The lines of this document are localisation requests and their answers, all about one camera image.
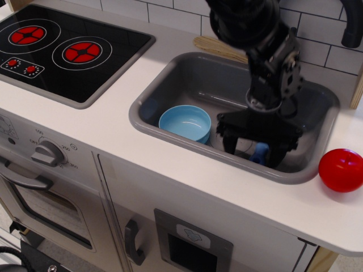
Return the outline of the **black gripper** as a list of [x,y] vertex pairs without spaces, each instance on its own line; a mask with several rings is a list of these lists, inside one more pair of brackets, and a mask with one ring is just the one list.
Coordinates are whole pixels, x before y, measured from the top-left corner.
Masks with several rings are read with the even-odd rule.
[[262,113],[246,108],[217,115],[216,132],[223,140],[226,153],[235,154],[239,138],[267,143],[270,147],[268,166],[277,167],[289,150],[298,146],[303,129],[292,119],[298,113],[295,97],[282,102],[281,108]]

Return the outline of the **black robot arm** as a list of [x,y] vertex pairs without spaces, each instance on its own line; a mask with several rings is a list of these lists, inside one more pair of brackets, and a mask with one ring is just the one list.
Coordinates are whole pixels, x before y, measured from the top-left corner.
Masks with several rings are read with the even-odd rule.
[[251,160],[278,166],[295,150],[302,129],[292,123],[302,89],[299,43],[281,20],[277,1],[209,1],[210,25],[224,43],[244,50],[251,84],[247,108],[217,116],[217,133],[224,150],[235,152],[239,139],[267,144],[265,155]]

